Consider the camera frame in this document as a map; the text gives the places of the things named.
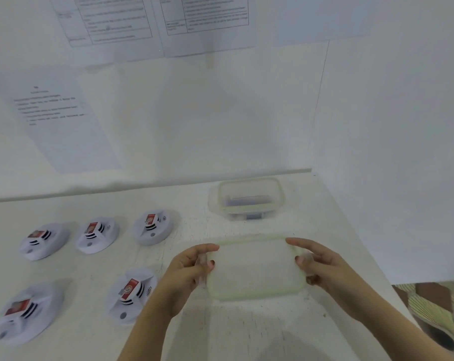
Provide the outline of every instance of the brown and green patterned carpet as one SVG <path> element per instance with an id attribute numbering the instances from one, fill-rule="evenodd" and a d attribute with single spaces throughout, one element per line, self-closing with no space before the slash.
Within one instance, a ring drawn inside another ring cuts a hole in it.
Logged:
<path id="1" fill-rule="evenodd" d="M 393 287 L 424 332 L 454 353 L 454 281 Z"/>

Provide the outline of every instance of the white smoke detector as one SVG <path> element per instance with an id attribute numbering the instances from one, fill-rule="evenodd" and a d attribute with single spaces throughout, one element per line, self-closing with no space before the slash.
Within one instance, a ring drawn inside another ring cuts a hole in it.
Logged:
<path id="1" fill-rule="evenodd" d="M 173 220 L 166 210 L 145 212 L 134 222 L 133 235 L 141 245 L 154 245 L 167 238 L 173 229 Z"/>
<path id="2" fill-rule="evenodd" d="M 23 238 L 19 252 L 30 261 L 45 258 L 62 248 L 69 235 L 60 223 L 45 224 Z"/>
<path id="3" fill-rule="evenodd" d="M 95 218 L 79 229 L 75 247 L 87 255 L 100 252 L 115 242 L 119 231 L 113 218 Z"/>
<path id="4" fill-rule="evenodd" d="M 118 325 L 133 325 L 155 286 L 157 276 L 149 268 L 128 271 L 107 294 L 105 305 L 108 315 Z"/>
<path id="5" fill-rule="evenodd" d="M 63 291 L 54 284 L 37 284 L 10 299 L 0 313 L 0 342 L 21 345 L 53 322 L 63 303 Z"/>

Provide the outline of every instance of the person's right hand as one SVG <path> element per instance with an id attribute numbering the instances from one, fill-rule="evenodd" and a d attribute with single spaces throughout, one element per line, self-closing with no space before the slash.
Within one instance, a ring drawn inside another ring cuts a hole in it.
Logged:
<path id="1" fill-rule="evenodd" d="M 362 322 L 365 307 L 378 296 L 362 277 L 338 253 L 317 242 L 303 238 L 286 238 L 286 242 L 314 254 L 314 260 L 295 258 L 305 273 L 314 273 L 306 277 L 307 283 L 323 288 L 347 314 Z"/>

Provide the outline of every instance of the red label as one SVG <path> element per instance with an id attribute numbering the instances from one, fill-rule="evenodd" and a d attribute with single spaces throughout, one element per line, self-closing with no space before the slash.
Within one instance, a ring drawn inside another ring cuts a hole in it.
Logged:
<path id="1" fill-rule="evenodd" d="M 13 304 L 11 304 L 10 309 L 7 310 L 5 315 L 18 313 L 19 311 L 25 311 L 28 307 L 28 304 L 30 303 L 30 300 L 31 299 L 15 301 Z"/>
<path id="2" fill-rule="evenodd" d="M 32 234 L 28 236 L 28 238 L 39 238 L 45 233 L 44 230 L 35 230 Z"/>
<path id="3" fill-rule="evenodd" d="M 93 222 L 88 225 L 88 228 L 85 231 L 85 234 L 92 234 L 93 231 L 95 230 L 95 227 L 97 226 L 98 222 Z"/>
<path id="4" fill-rule="evenodd" d="M 155 219 L 155 214 L 148 214 L 148 217 L 146 217 L 146 220 L 145 220 L 145 224 L 152 225 L 153 219 Z"/>
<path id="5" fill-rule="evenodd" d="M 135 286 L 138 285 L 138 281 L 135 279 L 130 279 L 128 284 L 120 291 L 123 300 L 127 300 L 128 296 L 134 291 Z"/>

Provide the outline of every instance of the paper sheet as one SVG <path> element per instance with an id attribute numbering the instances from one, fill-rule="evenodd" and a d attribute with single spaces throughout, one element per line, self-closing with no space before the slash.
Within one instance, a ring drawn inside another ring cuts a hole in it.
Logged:
<path id="1" fill-rule="evenodd" d="M 255 45 L 255 0 L 152 0 L 166 57 Z"/>
<path id="2" fill-rule="evenodd" d="M 379 0 L 277 0 L 275 45 L 367 34 Z"/>
<path id="3" fill-rule="evenodd" d="M 59 173 L 121 168 L 71 68 L 0 73 L 0 95 Z"/>
<path id="4" fill-rule="evenodd" d="M 50 1 L 76 66 L 163 56 L 150 0 Z"/>

